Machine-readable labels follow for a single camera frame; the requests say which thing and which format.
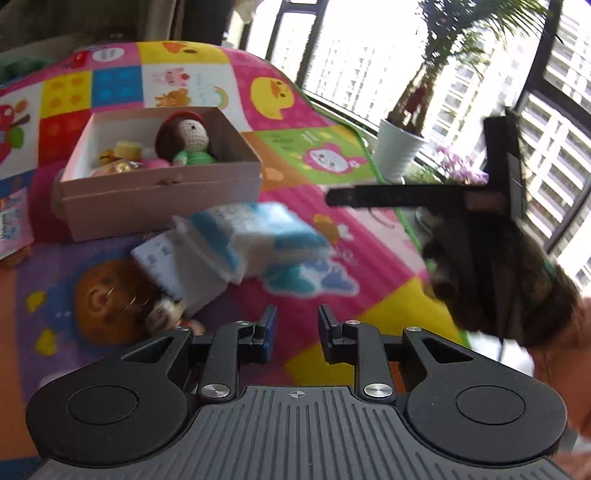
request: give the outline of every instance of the metal screw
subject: metal screw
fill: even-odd
[[[201,395],[207,398],[223,398],[230,394],[230,388],[221,383],[205,385],[201,389]]]
[[[385,383],[370,383],[363,389],[365,394],[373,398],[385,398],[392,395],[392,387]]]

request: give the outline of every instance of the blue mat square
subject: blue mat square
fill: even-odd
[[[92,108],[142,102],[142,67],[95,70],[92,75]]]

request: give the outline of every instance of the palm plant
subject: palm plant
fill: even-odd
[[[408,83],[388,121],[420,136],[437,77],[452,59],[476,70],[487,63],[482,35],[538,34],[548,11],[538,0],[420,0],[427,26],[423,62]]]

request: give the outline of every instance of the colorful play mat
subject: colorful play mat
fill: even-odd
[[[324,204],[326,186],[376,181],[369,154],[354,130],[316,112],[264,60],[180,41],[113,44],[10,84],[0,90],[0,104],[0,197],[28,188],[35,236],[32,257],[0,273],[0,478],[19,478],[38,461],[24,418],[35,391],[106,353],[79,335],[74,296],[84,295],[82,285],[92,288],[142,241],[130,236],[71,244],[53,214],[55,175],[93,112],[220,107],[264,164],[261,200],[285,203],[334,246],[328,261],[232,286],[199,312],[214,331],[277,305],[274,360],[246,367],[245,382],[352,383],[352,367],[323,360],[316,326],[323,303],[340,320],[369,322],[382,333],[399,335],[404,326],[419,325],[462,341],[447,310],[422,293],[425,265],[393,210]]]

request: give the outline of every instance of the ribbed gray plate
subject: ribbed gray plate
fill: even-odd
[[[85,469],[48,460],[34,480],[567,479],[549,460],[509,469],[452,462],[420,444],[388,406],[346,387],[248,387],[201,409],[167,450],[133,465]]]

